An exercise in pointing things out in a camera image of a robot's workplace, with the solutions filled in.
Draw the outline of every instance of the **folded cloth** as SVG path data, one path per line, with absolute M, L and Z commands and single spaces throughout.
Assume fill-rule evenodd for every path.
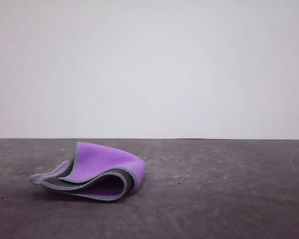
M 136 190 L 145 163 L 133 154 L 97 144 L 78 142 L 71 160 L 48 173 L 31 175 L 31 182 L 61 193 L 112 201 Z

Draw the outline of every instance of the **microfiber cloth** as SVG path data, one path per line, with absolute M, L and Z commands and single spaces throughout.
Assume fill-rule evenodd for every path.
M 145 163 L 128 152 L 78 142 L 71 160 L 48 173 L 31 175 L 31 182 L 65 194 L 112 201 L 135 191 L 141 184 Z

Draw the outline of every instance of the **white backdrop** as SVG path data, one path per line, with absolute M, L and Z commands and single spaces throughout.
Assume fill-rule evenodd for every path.
M 0 137 L 299 139 L 299 0 L 0 0 Z

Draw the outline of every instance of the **concrete floor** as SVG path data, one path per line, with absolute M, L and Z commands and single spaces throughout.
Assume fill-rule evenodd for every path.
M 58 195 L 29 176 L 76 141 L 147 164 L 113 203 Z M 299 239 L 299 140 L 0 139 L 0 239 Z

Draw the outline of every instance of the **gray floor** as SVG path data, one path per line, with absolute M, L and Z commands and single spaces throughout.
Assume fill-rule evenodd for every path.
M 30 174 L 76 141 L 147 164 L 113 203 L 53 194 Z M 299 239 L 299 140 L 0 139 L 0 239 Z

